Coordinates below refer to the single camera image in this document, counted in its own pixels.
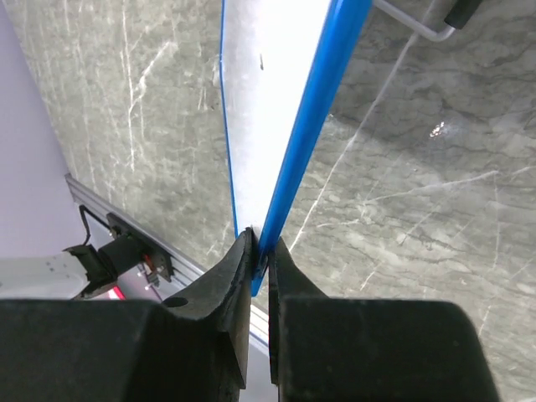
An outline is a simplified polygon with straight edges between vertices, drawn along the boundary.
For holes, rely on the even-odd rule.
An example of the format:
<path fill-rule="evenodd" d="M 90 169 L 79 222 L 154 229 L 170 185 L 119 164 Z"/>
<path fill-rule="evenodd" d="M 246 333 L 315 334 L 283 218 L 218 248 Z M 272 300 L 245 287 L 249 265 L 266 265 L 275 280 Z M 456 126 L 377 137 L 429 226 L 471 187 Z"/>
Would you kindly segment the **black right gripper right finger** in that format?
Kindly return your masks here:
<path fill-rule="evenodd" d="M 327 296 L 283 241 L 268 271 L 271 381 L 280 400 L 498 400 L 477 331 L 457 304 Z"/>

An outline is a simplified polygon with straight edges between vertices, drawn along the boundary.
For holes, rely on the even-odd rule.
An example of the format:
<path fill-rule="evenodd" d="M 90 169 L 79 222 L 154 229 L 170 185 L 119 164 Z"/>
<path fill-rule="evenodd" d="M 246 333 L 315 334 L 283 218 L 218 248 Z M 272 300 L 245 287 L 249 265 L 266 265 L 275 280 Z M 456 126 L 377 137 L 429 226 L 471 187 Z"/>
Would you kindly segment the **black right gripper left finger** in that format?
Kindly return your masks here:
<path fill-rule="evenodd" d="M 246 386 L 255 237 L 161 303 L 1 304 L 4 401 L 236 401 Z"/>

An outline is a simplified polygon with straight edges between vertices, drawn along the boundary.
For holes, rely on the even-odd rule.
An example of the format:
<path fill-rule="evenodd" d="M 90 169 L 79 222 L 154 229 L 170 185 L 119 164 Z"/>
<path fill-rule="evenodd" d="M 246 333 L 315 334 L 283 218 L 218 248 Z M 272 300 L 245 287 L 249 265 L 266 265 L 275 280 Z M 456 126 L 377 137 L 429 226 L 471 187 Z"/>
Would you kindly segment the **blue framed whiteboard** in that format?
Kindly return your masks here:
<path fill-rule="evenodd" d="M 234 230 L 252 229 L 259 259 L 280 238 L 369 1 L 225 1 L 219 76 Z"/>

